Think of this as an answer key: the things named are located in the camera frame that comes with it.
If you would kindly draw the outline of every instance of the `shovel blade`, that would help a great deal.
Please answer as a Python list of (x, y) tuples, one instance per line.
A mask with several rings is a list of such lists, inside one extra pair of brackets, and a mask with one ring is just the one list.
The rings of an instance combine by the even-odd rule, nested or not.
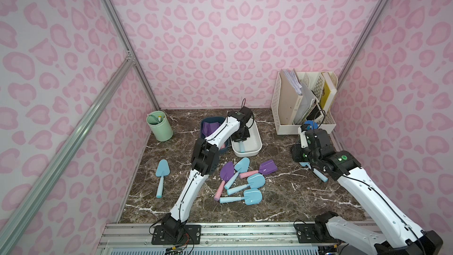
[(249, 170), (250, 159), (248, 157), (243, 157), (242, 160), (238, 161), (234, 166), (234, 169), (239, 173), (245, 173)]
[(255, 173), (254, 175), (247, 177), (247, 182), (249, 183), (250, 188), (260, 188), (266, 183), (266, 180), (262, 174)]
[(256, 188), (245, 190), (244, 197), (246, 205), (258, 204), (259, 202), (261, 202), (261, 200), (263, 200), (263, 195), (261, 194), (261, 191), (257, 190)]
[(270, 173), (274, 173), (277, 171), (277, 166), (275, 165), (275, 162), (274, 160), (268, 160), (264, 163), (262, 163), (260, 165), (260, 168), (258, 169), (258, 171), (262, 174), (262, 175), (268, 175)]
[(159, 165), (157, 166), (156, 176), (160, 178), (161, 176), (167, 176), (168, 174), (170, 174), (170, 167), (168, 167), (167, 160), (160, 160)]
[(232, 161), (227, 162), (220, 170), (220, 178), (228, 181), (234, 175), (234, 164)]

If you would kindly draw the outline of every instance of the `blue basket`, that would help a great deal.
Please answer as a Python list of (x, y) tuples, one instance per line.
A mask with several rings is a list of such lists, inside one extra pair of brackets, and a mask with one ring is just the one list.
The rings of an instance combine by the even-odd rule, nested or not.
[[(223, 117), (223, 116), (212, 116), (212, 117), (207, 117), (207, 118), (203, 119), (200, 123), (200, 138), (202, 138), (202, 139), (206, 138), (206, 136), (201, 132), (201, 130), (203, 129), (204, 122), (208, 122), (208, 123), (218, 122), (221, 125), (224, 121), (225, 121), (225, 117)], [(229, 147), (230, 147), (230, 139), (228, 138), (225, 141), (225, 147), (223, 149), (220, 149), (219, 152), (221, 154), (226, 153), (228, 151)]]

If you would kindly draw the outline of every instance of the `aluminum frame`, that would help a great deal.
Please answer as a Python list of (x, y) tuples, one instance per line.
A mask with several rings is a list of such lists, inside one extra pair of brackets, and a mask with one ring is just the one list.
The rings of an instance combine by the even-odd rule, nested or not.
[(60, 179), (72, 158), (76, 155), (83, 141), (93, 128), (99, 116), (110, 102), (124, 77), (137, 62), (127, 57), (114, 76), (99, 93), (93, 104), (82, 117), (77, 127), (67, 138), (59, 152), (54, 156), (46, 170), (42, 173), (33, 188), (27, 194), (20, 206), (14, 211), (8, 222), (0, 231), (0, 254), (9, 254), (16, 246), (20, 237), (41, 208), (54, 185)]
[(390, 1), (391, 0), (378, 0), (373, 12), (370, 15), (370, 19), (368, 20), (368, 22), (366, 22), (366, 25), (365, 25), (362, 33), (360, 34), (356, 45), (352, 49), (352, 52), (349, 55), (348, 60), (346, 60), (346, 63), (344, 65), (340, 75), (338, 76), (337, 89), (341, 88), (341, 85), (343, 84), (344, 80), (346, 79), (346, 76), (348, 75), (349, 71), (351, 71), (358, 55), (360, 54), (361, 50), (364, 48), (366, 42), (368, 41), (368, 38), (371, 36), (371, 33), (374, 30), (374, 27), (377, 25), (382, 14), (386, 10), (387, 6), (390, 4)]
[[(352, 221), (360, 227), (381, 232), (371, 218)], [(302, 243), (297, 240), (293, 222), (217, 222), (190, 223), (201, 225), (200, 245), (196, 247), (291, 247), (329, 246), (331, 243)], [(107, 224), (98, 249), (149, 248), (154, 228), (150, 224)]]
[[(120, 17), (118, 16), (118, 13), (116, 12), (116, 9), (113, 6), (112, 1), (111, 0), (101, 0), (101, 2), (102, 2), (103, 6), (104, 6), (104, 9), (107, 12), (107, 14), (108, 14), (108, 16), (109, 16), (109, 18), (110, 18), (110, 20), (111, 20), (111, 22), (113, 24), (113, 27), (116, 30), (116, 33), (118, 34), (118, 38), (120, 39), (124, 49), (126, 50), (126, 52), (133, 59), (136, 59), (137, 55), (136, 55), (136, 53), (135, 53), (135, 51), (134, 51), (134, 49), (132, 47), (132, 44), (129, 41), (129, 38), (127, 37), (126, 31), (125, 31), (123, 25), (121, 24)], [(150, 83), (148, 82), (148, 79), (146, 78), (146, 76), (144, 74), (143, 68), (140, 65), (138, 59), (136, 59), (136, 60), (137, 60), (137, 63), (134, 64), (134, 67), (137, 70), (137, 73), (138, 73), (139, 78), (140, 78), (140, 82), (144, 86), (145, 92), (147, 93), (147, 95), (151, 99), (151, 103), (153, 104), (154, 108), (156, 110), (160, 110), (160, 106), (159, 106), (159, 104), (158, 104), (158, 102), (156, 100), (156, 97), (154, 96), (154, 93), (153, 93), (153, 90), (151, 89)]]

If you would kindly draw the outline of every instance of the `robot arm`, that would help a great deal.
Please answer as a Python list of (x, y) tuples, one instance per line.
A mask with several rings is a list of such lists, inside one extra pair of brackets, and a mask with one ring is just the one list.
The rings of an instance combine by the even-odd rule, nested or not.
[(347, 151), (335, 151), (325, 130), (308, 129), (305, 124), (299, 134), (301, 144), (292, 148), (293, 160), (307, 162), (312, 170), (317, 167), (327, 172), (354, 196), (383, 233), (370, 233), (329, 212), (316, 220), (315, 233), (321, 240), (337, 238), (367, 254), (435, 255), (439, 252), (443, 242), (437, 233), (423, 231), (408, 218), (377, 187), (354, 156)]
[(167, 235), (176, 242), (185, 233), (184, 225), (189, 218), (190, 209), (203, 183), (216, 171), (219, 163), (219, 148), (228, 138), (239, 142), (250, 137), (246, 126), (252, 111), (242, 107), (238, 112), (229, 112), (220, 127), (205, 139), (198, 138), (192, 153), (192, 169), (178, 201), (170, 213), (162, 219), (162, 227)]

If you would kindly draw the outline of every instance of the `brown marble surface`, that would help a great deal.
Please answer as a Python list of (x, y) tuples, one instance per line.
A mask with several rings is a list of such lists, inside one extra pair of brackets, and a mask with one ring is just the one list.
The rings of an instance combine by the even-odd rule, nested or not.
[[(365, 219), (359, 203), (338, 183), (332, 179), (323, 183), (292, 161), (289, 149), (298, 136), (277, 135), (270, 109), (253, 109), (253, 112), (263, 148), (257, 156), (250, 157), (249, 169), (256, 170), (260, 163), (269, 159), (273, 159), (279, 168), (266, 176), (266, 184), (260, 188), (263, 200), (251, 206), (243, 201), (226, 204), (214, 201), (213, 196), (221, 182), (220, 169), (227, 161), (236, 163), (240, 160), (230, 147), (220, 157), (217, 172), (203, 184), (191, 209), (190, 222), (312, 220), (329, 210), (346, 220)], [(227, 110), (168, 110), (166, 113), (174, 135), (166, 142), (159, 142), (151, 135), (119, 223), (153, 223), (170, 211), (186, 183), (201, 120), (209, 116), (226, 116)], [(170, 175), (165, 177), (163, 197), (157, 199), (159, 178), (155, 173), (163, 158), (168, 160)], [(246, 184), (246, 179), (238, 178), (233, 186), (241, 184)]]

